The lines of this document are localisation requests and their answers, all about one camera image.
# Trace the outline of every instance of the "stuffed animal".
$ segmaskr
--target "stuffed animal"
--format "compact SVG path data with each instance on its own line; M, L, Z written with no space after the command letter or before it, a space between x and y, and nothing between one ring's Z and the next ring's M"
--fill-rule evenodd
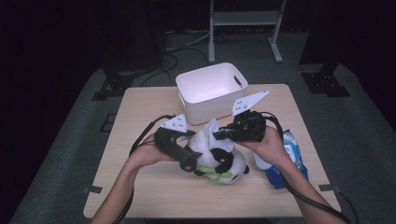
M192 151L202 153L197 160L196 175L208 176L214 184L231 185L249 168L244 155L234 147L231 139L217 140L213 133L219 123L212 119L206 126L189 138L188 146Z

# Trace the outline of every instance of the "wooden table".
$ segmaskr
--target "wooden table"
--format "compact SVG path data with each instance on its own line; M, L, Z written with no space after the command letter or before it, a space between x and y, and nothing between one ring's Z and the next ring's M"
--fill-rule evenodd
M289 87L284 84L249 85L247 94L262 90L269 90L269 94L252 110L275 114L283 129L290 129L300 145L313 186L318 190L319 185L329 184ZM101 193L90 193L85 217L93 217L126 161L131 145L147 125L159 116L182 113L177 87L131 88L125 92L92 184L103 189ZM219 119L219 123L226 125L232 120L233 117L228 116ZM160 120L151 132L164 121L166 119ZM188 125L196 132L204 127ZM214 186L206 176L182 171L178 162L162 161L143 168L135 181L134 202L127 217L301 217L292 195L285 189L274 189L265 173L256 167L253 153L236 147L245 155L250 173L230 186ZM321 194L335 209L340 209L333 191Z

